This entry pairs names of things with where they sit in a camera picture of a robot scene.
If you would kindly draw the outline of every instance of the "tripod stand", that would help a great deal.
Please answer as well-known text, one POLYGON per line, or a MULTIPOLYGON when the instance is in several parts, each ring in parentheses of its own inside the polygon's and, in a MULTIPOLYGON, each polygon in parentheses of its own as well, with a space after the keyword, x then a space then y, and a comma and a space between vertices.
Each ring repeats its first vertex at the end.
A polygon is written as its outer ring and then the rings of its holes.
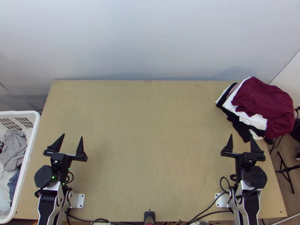
POLYGON ((280 161, 280 170, 276 170, 275 172, 276 173, 281 173, 284 176, 284 178, 291 185, 292 193, 295 194, 293 183, 292 183, 292 180, 291 180, 291 177, 290 177, 290 171, 300 168, 300 164, 297 165, 297 166, 287 167, 287 165, 285 164, 285 162, 284 162, 284 160, 283 160, 283 158, 282 158, 282 156, 281 156, 281 154, 280 154, 279 151, 277 152, 277 154, 279 155, 281 161, 280 161))

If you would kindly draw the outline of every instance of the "red clothing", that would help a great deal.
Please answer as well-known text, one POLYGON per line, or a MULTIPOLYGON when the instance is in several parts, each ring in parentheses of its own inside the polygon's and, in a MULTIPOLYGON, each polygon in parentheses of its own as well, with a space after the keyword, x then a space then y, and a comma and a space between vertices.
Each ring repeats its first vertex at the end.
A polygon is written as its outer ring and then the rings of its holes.
POLYGON ((237 112, 243 111, 249 116, 260 114, 268 119, 265 131, 267 138, 276 138, 293 130, 293 100, 277 86, 251 77, 242 84, 231 103, 238 106, 237 112))

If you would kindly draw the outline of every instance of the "pile of clothes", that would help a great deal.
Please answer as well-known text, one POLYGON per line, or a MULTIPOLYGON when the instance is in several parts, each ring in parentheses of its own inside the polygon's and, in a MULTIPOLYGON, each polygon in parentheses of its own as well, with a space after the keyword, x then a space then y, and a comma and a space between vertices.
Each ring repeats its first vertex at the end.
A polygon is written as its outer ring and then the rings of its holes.
POLYGON ((32 128, 7 130, 0 153, 0 211, 9 211, 32 128))
POLYGON ((289 133, 295 123, 292 98, 277 86, 256 77, 227 87, 215 102, 232 122, 244 142, 250 137, 272 143, 272 139, 289 133))

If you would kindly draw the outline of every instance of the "wooden table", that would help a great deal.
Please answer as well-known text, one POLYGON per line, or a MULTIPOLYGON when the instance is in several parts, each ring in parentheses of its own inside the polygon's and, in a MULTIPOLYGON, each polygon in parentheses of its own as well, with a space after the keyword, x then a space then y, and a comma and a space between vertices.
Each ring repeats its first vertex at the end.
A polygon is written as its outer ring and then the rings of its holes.
MULTIPOLYGON (((15 218, 38 219, 35 172, 50 158, 46 147, 65 133, 61 152, 74 154, 83 136, 87 162, 74 161, 69 185, 85 194, 83 219, 188 221, 221 192, 221 176, 235 173, 234 159, 221 157, 230 134, 234 152, 250 144, 214 101, 230 81, 54 81, 44 107, 15 218)), ((267 173, 260 218, 287 216, 264 141, 267 173)), ((208 212, 223 210, 212 207, 208 212)), ((233 219, 230 213, 207 220, 233 219)))

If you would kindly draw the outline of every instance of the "white laundry basket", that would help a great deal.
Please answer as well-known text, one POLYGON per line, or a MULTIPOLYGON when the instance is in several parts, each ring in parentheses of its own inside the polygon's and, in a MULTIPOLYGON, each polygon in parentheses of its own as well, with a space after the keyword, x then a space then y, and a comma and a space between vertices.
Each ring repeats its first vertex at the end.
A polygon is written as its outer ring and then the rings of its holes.
POLYGON ((0 141, 7 130, 32 128, 29 142, 25 151, 23 163, 20 169, 19 179, 16 185, 15 194, 13 196, 10 211, 0 211, 0 224, 9 222, 15 215, 18 201, 20 198, 21 188, 24 182, 25 173, 28 168, 32 146, 35 140, 36 132, 40 122, 40 115, 36 111, 4 111, 0 112, 0 141))

